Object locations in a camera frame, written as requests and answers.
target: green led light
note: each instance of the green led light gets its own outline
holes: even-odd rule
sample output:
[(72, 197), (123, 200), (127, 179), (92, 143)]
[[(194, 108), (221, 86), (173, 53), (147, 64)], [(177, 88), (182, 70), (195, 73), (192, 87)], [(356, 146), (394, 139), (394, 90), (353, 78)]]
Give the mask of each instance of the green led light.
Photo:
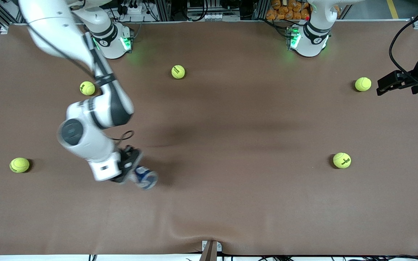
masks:
[(93, 38), (93, 42), (94, 42), (94, 45), (96, 46), (96, 48), (98, 48), (98, 50), (100, 50), (99, 49), (99, 46), (98, 46), (98, 43), (96, 43), (96, 39), (95, 38)]
[(296, 36), (291, 40), (291, 48), (297, 48), (300, 39), (301, 34), (297, 33)]
[(126, 50), (130, 49), (130, 40), (121, 37), (120, 41), (122, 42), (123, 48), (125, 48)]

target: blue and white can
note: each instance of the blue and white can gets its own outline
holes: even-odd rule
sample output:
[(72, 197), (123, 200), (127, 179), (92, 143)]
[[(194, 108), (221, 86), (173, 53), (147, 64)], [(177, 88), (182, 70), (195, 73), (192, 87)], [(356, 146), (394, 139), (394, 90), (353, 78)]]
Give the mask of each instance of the blue and white can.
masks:
[(156, 185), (158, 175), (154, 170), (138, 165), (134, 172), (135, 175), (131, 175), (130, 179), (143, 190), (149, 190)]

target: floor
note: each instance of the floor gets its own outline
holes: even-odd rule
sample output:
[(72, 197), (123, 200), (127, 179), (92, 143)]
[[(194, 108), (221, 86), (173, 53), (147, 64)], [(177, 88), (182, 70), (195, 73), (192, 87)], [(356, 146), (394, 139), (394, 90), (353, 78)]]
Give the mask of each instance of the floor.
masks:
[[(394, 4), (393, 14), (389, 2)], [(416, 15), (418, 15), (418, 0), (366, 0), (353, 5), (345, 19), (411, 18)]]

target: yellow tennis ball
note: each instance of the yellow tennis ball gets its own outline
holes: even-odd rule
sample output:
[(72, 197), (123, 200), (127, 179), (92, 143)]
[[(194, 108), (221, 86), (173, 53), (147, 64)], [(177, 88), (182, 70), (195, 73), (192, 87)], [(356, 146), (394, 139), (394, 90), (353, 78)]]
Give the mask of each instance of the yellow tennis ball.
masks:
[(30, 162), (26, 158), (15, 158), (9, 164), (9, 168), (15, 173), (22, 173), (28, 170)]
[(91, 94), (94, 94), (95, 91), (96, 88), (92, 82), (86, 81), (80, 84), (80, 92), (82, 94), (90, 96)]
[(345, 169), (351, 165), (351, 157), (344, 152), (337, 153), (333, 156), (333, 164), (340, 169)]
[(185, 68), (183, 66), (174, 66), (172, 67), (172, 76), (175, 79), (181, 79), (183, 76), (185, 76)]
[(370, 81), (370, 79), (367, 77), (361, 77), (357, 79), (355, 83), (355, 88), (358, 91), (367, 91), (368, 89), (370, 89), (371, 86), (372, 86), (372, 81)]

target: black band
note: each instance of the black band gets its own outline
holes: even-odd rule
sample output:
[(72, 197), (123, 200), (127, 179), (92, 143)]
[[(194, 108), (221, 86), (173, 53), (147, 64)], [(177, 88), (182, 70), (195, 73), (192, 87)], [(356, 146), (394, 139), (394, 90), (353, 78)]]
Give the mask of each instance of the black band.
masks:
[(95, 39), (96, 43), (99, 43), (99, 45), (103, 46), (103, 47), (110, 46), (111, 42), (117, 37), (117, 32), (118, 32), (118, 29), (117, 29), (116, 25), (112, 24), (112, 27), (113, 27), (113, 32), (107, 37), (99, 38), (99, 37), (96, 37), (96, 35), (93, 34), (94, 35), (93, 38)]
[(307, 26), (304, 26), (304, 35), (309, 38), (309, 40), (311, 40), (311, 43), (313, 45), (319, 45), (320, 43), (323, 42), (323, 40), (325, 40), (328, 36), (328, 34), (324, 34), (324, 35), (316, 35), (315, 33), (312, 33)]
[(116, 76), (113, 73), (105, 75), (105, 76), (97, 76), (96, 77), (96, 85), (103, 86), (103, 85), (111, 83), (115, 80), (116, 80)]
[(309, 26), (311, 29), (312, 29), (312, 31), (315, 31), (315, 32), (317, 32), (317, 33), (328, 33), (329, 31), (330, 31), (330, 29), (332, 29), (332, 28), (328, 28), (328, 29), (319, 29), (319, 28), (317, 28), (317, 27), (315, 27), (314, 25), (312, 25), (312, 23), (311, 23), (311, 21), (309, 20), (309, 21), (307, 21), (305, 24), (304, 24), (304, 27), (305, 26)]

